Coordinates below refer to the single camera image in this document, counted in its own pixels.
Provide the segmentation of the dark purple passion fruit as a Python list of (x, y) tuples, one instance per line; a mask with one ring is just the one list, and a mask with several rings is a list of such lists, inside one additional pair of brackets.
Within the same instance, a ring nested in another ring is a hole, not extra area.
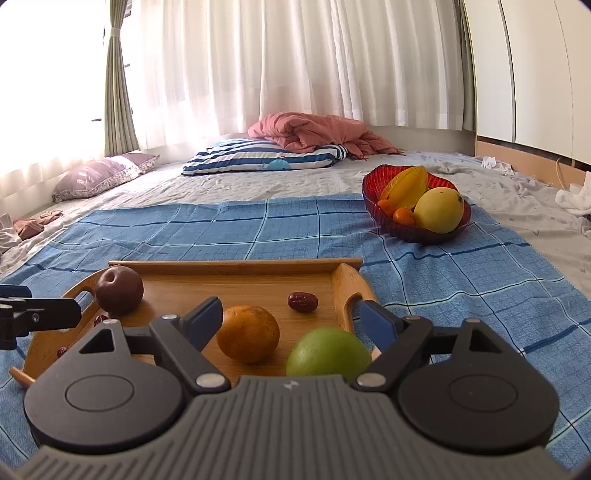
[(110, 317), (119, 318), (138, 307), (143, 298), (143, 282), (131, 268), (112, 266), (99, 277), (95, 296), (101, 309)]

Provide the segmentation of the large brownish orange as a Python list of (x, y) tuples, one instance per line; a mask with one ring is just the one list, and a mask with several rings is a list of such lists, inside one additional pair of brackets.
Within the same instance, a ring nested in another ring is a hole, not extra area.
[(230, 359), (253, 364), (276, 350), (280, 343), (280, 326), (273, 314), (262, 307), (233, 306), (223, 312), (216, 341), (221, 352)]

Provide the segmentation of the red jujube date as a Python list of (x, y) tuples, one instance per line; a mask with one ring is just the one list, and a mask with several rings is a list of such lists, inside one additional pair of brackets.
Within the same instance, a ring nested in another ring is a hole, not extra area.
[(318, 298), (308, 292), (293, 292), (288, 295), (287, 305), (300, 313), (311, 313), (318, 308)]

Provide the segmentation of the crumpled clothes at left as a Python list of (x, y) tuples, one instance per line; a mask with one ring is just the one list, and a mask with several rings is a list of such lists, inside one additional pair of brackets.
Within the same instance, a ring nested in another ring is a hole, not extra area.
[(9, 214), (1, 215), (1, 253), (18, 246), (45, 230), (45, 226), (59, 219), (63, 213), (59, 210), (42, 214), (38, 218), (20, 218), (13, 220)]

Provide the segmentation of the small dates in tray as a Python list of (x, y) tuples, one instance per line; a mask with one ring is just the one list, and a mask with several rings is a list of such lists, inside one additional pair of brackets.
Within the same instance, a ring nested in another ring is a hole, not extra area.
[[(97, 315), (95, 317), (95, 319), (93, 320), (92, 327), (96, 327), (97, 325), (100, 325), (105, 320), (108, 320), (107, 315), (104, 315), (104, 314)], [(67, 352), (67, 350), (68, 350), (68, 348), (66, 346), (59, 347), (56, 352), (56, 357), (60, 358), (63, 354), (65, 354)]]

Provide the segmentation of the blue checked cloth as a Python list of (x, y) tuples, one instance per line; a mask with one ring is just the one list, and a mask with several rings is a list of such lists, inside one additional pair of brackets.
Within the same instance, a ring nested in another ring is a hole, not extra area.
[(353, 258), (379, 301), (437, 325), (485, 321), (554, 386), (560, 413), (548, 445), (565, 467), (590, 453), (590, 303), (520, 235), (474, 207), (441, 246), (382, 232), (356, 194), (98, 210), (5, 277), (58, 297), (111, 260)]

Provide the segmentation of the purple pillow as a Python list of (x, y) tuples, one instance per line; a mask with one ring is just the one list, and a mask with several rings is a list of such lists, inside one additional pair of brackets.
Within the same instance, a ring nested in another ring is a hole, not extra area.
[(150, 172), (158, 159), (158, 155), (131, 152), (92, 160), (61, 178), (52, 192), (52, 202), (100, 195)]

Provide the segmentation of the yellow mango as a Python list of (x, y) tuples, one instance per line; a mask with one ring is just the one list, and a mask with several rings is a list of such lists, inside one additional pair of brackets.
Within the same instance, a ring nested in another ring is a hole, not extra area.
[(438, 234), (455, 230), (464, 214), (464, 198), (455, 189), (438, 187), (428, 190), (414, 209), (416, 225)]

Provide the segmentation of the small orange in bowl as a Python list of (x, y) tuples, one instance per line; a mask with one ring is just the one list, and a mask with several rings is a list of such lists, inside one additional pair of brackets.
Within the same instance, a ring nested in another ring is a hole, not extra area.
[(394, 211), (393, 220), (394, 222), (404, 226), (414, 227), (416, 224), (414, 212), (407, 208), (398, 208), (396, 211)]
[(394, 217), (394, 212), (396, 212), (397, 207), (390, 199), (381, 199), (378, 201), (377, 205), (388, 218)]

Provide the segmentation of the wooden serving tray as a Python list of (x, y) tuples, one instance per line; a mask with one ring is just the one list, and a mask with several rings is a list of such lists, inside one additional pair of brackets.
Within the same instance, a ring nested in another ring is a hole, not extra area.
[[(145, 326), (150, 320), (174, 313), (187, 314), (215, 296), (224, 308), (263, 307), (280, 326), (280, 343), (266, 360), (246, 365), (228, 358), (211, 340), (202, 354), (230, 382), (242, 375), (283, 376), (294, 345), (311, 330), (335, 327), (353, 333), (353, 307), (375, 294), (360, 273), (360, 258), (273, 261), (127, 261), (143, 282), (139, 306), (121, 319), (125, 327)], [(293, 292), (318, 298), (311, 313), (287, 305)]]

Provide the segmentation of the green drape curtain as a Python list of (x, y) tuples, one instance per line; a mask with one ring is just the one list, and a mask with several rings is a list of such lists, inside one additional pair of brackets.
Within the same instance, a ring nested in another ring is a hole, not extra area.
[(129, 102), (121, 45), (127, 2), (109, 1), (110, 32), (105, 71), (104, 154), (115, 156), (139, 148)]

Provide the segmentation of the grey bed sheet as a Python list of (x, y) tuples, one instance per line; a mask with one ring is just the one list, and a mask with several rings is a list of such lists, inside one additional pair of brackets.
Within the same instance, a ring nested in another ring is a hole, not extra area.
[(533, 178), (482, 167), (479, 160), (436, 152), (376, 155), (332, 167), (280, 172), (231, 172), (185, 177), (179, 164), (160, 166), (101, 195), (58, 204), (62, 216), (45, 231), (1, 257), (1, 275), (16, 271), (51, 240), (88, 213), (102, 209), (184, 203), (214, 204), (273, 198), (359, 193), (363, 177), (382, 165), (423, 165), (511, 228), (552, 263), (577, 289), (590, 292), (590, 223), (555, 202), (556, 190)]

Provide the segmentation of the yellow starfruit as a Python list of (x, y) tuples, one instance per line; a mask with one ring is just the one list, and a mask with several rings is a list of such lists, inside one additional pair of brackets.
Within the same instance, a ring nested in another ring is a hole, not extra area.
[(389, 201), (394, 208), (413, 209), (428, 190), (429, 175), (425, 167), (407, 168), (391, 179), (380, 199)]

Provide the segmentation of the red glass fruit bowl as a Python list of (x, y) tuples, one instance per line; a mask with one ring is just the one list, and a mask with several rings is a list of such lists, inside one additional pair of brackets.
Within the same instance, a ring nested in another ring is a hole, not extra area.
[(471, 206), (467, 200), (464, 200), (464, 212), (457, 228), (452, 232), (439, 234), (430, 230), (422, 229), (416, 226), (405, 226), (394, 222), (378, 206), (380, 195), (384, 187), (402, 171), (408, 169), (408, 166), (394, 166), (382, 164), (374, 168), (363, 177), (362, 193), (363, 202), (366, 210), (377, 224), (393, 237), (410, 243), (419, 243), (422, 245), (439, 245), (455, 239), (462, 233), (471, 220)]

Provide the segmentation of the blue white striped pillow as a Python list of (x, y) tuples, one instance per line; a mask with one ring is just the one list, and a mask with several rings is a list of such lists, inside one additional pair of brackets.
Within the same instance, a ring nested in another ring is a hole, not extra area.
[(308, 153), (298, 153), (267, 140), (226, 139), (196, 153), (183, 165), (181, 175), (318, 169), (331, 167), (347, 155), (348, 151), (339, 145), (324, 145)]

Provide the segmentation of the white sheer curtain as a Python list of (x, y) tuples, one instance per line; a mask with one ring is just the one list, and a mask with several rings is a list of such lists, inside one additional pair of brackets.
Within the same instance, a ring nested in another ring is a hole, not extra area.
[(139, 145), (167, 162), (277, 112), (427, 148), (474, 127), (459, 1), (133, 1), (121, 42)]

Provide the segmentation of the pink folded blanket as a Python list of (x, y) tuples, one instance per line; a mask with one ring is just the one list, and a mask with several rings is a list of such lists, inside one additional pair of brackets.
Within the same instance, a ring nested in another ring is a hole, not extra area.
[(310, 153), (325, 145), (342, 146), (353, 159), (401, 154), (386, 138), (363, 121), (337, 115), (280, 112), (267, 115), (247, 130), (252, 139), (266, 139), (294, 153)]

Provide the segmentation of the white wardrobe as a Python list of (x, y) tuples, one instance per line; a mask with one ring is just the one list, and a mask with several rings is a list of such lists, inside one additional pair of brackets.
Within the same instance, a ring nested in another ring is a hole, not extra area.
[(468, 1), (479, 136), (590, 161), (590, 9)]

